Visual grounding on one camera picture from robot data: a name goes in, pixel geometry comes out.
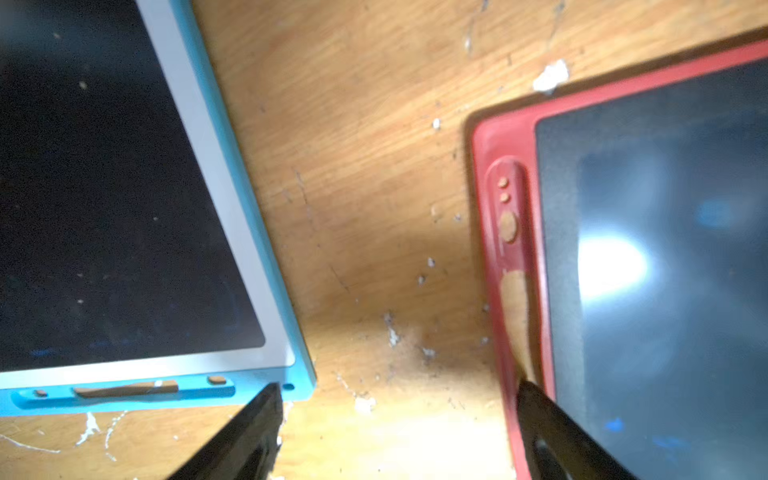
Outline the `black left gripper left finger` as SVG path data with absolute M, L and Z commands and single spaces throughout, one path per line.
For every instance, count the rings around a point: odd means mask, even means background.
M 283 419 L 280 385 L 270 383 L 170 477 L 267 479 L 280 450 Z

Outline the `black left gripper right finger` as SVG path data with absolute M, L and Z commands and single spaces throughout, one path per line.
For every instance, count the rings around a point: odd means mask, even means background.
M 533 479 L 633 479 L 635 476 L 536 384 L 519 384 L 516 412 Z

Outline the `red drawing tablet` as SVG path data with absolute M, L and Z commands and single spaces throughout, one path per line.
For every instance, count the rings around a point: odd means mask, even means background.
M 767 43 L 468 128 L 513 467 L 536 384 L 635 479 L 767 475 Z

